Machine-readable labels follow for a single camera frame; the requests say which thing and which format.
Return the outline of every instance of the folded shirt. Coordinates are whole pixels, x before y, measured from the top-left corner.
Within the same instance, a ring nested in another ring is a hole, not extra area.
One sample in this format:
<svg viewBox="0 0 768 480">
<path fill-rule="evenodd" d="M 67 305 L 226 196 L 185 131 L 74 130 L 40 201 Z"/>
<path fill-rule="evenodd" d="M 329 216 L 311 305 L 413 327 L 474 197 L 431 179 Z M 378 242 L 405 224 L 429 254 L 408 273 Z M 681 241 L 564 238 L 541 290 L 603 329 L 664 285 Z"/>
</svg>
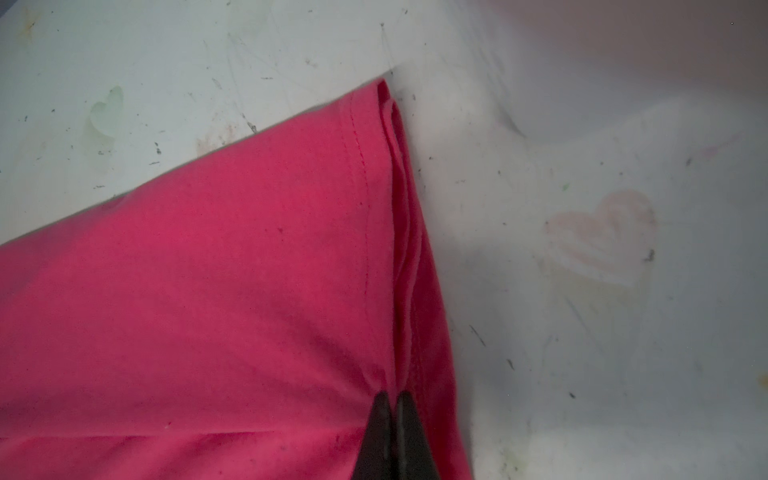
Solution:
<svg viewBox="0 0 768 480">
<path fill-rule="evenodd" d="M 471 478 L 384 81 L 0 247 L 2 479 L 346 479 L 403 389 Z"/>
</svg>

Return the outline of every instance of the fabric fold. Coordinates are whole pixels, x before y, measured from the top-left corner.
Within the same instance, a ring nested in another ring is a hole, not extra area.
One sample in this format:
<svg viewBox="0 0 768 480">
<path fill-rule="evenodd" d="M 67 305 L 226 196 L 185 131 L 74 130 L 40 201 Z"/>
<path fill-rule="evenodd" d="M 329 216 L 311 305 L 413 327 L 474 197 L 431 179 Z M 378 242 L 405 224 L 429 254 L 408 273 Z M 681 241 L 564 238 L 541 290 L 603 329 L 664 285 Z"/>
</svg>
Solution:
<svg viewBox="0 0 768 480">
<path fill-rule="evenodd" d="M 0 247 L 0 478 L 348 478 L 404 388 L 469 478 L 383 81 Z"/>
</svg>

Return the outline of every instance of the pink garment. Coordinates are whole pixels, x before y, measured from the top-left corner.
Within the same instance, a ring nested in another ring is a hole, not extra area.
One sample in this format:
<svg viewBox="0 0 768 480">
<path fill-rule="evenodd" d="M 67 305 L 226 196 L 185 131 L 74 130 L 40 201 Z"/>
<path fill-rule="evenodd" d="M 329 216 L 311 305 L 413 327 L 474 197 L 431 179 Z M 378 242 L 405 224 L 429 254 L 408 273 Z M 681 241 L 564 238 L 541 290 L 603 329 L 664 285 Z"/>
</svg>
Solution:
<svg viewBox="0 0 768 480">
<path fill-rule="evenodd" d="M 383 389 L 469 479 L 383 81 L 0 247 L 1 479 L 347 479 Z"/>
</svg>

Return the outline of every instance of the heart drawing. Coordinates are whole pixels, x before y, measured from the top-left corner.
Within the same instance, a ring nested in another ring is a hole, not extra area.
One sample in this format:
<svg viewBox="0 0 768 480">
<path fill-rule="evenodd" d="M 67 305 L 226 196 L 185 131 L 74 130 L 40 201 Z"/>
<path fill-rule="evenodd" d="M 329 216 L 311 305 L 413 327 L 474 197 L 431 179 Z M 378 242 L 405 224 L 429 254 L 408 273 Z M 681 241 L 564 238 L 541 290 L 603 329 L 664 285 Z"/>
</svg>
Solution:
<svg viewBox="0 0 768 480">
<path fill-rule="evenodd" d="M 556 214 L 544 227 L 555 263 L 593 280 L 627 287 L 654 261 L 657 230 L 650 200 L 636 190 L 606 195 L 594 214 Z"/>
</svg>

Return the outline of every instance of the white surface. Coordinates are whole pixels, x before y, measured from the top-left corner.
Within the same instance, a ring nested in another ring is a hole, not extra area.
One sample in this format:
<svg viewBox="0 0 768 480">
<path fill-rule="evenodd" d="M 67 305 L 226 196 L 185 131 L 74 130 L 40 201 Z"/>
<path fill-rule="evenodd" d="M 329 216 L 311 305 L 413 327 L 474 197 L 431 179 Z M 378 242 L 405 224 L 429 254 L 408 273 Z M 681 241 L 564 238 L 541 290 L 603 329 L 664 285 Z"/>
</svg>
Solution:
<svg viewBox="0 0 768 480">
<path fill-rule="evenodd" d="M 0 18 L 0 242 L 394 67 L 476 477 L 765 478 L 768 111 L 689 90 L 536 144 L 471 65 L 438 0 L 19 0 Z M 624 265 L 610 236 L 621 281 L 553 257 L 573 239 L 550 219 L 628 189 L 653 261 Z"/>
</svg>

